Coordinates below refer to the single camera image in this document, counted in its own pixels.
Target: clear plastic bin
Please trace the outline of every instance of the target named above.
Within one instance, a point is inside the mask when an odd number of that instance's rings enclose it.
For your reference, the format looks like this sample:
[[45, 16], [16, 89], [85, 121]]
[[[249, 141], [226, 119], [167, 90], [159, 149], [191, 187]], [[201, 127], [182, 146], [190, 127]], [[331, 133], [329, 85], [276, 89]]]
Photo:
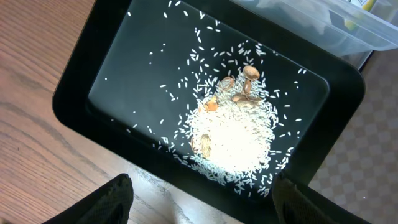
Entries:
[[345, 0], [232, 0], [336, 56], [398, 47], [398, 1], [370, 12]]

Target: pile of rice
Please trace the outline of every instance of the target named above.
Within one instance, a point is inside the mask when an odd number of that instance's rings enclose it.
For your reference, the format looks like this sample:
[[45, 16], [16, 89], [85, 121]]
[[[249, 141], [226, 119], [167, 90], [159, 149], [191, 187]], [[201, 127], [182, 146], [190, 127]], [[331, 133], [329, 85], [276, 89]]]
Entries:
[[[205, 174], [222, 185], [226, 182], [251, 178], [257, 170], [268, 168], [270, 143], [275, 139], [273, 129], [278, 123], [275, 106], [266, 101], [265, 78], [252, 81], [250, 98], [262, 99], [253, 108], [240, 108], [232, 97], [242, 93], [245, 77], [242, 73], [229, 90], [216, 90], [218, 109], [199, 113], [196, 109], [186, 123], [192, 130], [192, 148], [198, 151], [191, 159], [192, 169]], [[202, 107], [212, 98], [208, 95], [198, 100]], [[201, 137], [208, 134], [211, 140], [210, 156], [204, 158], [201, 151]]]

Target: black tray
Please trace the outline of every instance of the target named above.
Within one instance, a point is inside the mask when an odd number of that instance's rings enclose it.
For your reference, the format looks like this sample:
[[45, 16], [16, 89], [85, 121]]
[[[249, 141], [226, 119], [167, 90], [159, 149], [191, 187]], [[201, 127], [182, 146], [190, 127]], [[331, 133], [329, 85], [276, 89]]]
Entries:
[[[187, 65], [190, 49], [200, 51], [193, 28], [201, 30], [206, 62], [220, 70], [207, 70], [208, 75], [219, 78], [228, 70], [235, 75], [240, 65], [224, 62], [227, 56], [213, 57], [216, 50], [209, 48], [228, 50], [234, 45], [237, 52], [241, 42], [263, 45], [264, 63], [255, 59], [254, 66], [266, 72], [271, 94], [281, 90], [280, 98], [269, 101], [285, 124], [275, 128], [276, 139], [271, 144], [271, 150], [283, 153], [273, 157], [266, 174], [280, 171], [275, 161], [289, 153], [285, 170], [304, 184], [310, 182], [363, 98], [361, 75], [340, 59], [227, 0], [187, 0], [178, 6], [173, 1], [171, 7], [169, 0], [130, 3], [97, 0], [55, 92], [55, 115], [64, 125], [238, 220], [275, 221], [271, 196], [238, 195], [233, 185], [223, 187], [209, 181], [177, 163], [171, 153], [158, 151], [158, 144], [152, 147], [160, 136], [168, 134], [172, 139], [178, 114], [186, 113], [182, 109], [187, 103], [191, 108], [196, 105], [191, 91], [196, 82], [189, 82], [188, 89], [177, 87], [181, 78], [195, 78], [190, 73], [193, 62]], [[198, 9], [206, 14], [202, 19]], [[215, 20], [221, 23], [215, 26]], [[180, 99], [171, 102], [169, 93], [159, 88], [163, 84]], [[147, 125], [158, 135], [148, 132]], [[288, 131], [292, 136], [279, 137]], [[175, 143], [179, 146], [184, 141]], [[178, 149], [178, 153], [189, 152], [188, 144]]]

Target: plastic container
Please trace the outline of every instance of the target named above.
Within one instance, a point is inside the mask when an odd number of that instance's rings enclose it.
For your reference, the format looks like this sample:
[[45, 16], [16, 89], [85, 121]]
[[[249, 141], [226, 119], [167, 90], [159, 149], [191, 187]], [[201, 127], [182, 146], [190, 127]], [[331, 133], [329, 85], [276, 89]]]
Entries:
[[336, 56], [398, 47], [398, 2], [370, 12], [344, 0], [232, 0]]

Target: wooden surface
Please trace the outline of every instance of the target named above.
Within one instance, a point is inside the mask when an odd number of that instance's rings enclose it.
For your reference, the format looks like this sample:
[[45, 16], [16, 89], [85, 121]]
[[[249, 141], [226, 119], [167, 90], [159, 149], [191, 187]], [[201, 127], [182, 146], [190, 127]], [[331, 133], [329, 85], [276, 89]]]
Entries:
[[236, 223], [60, 124], [51, 100], [94, 0], [0, 0], [0, 217], [40, 223], [120, 173], [130, 223]]

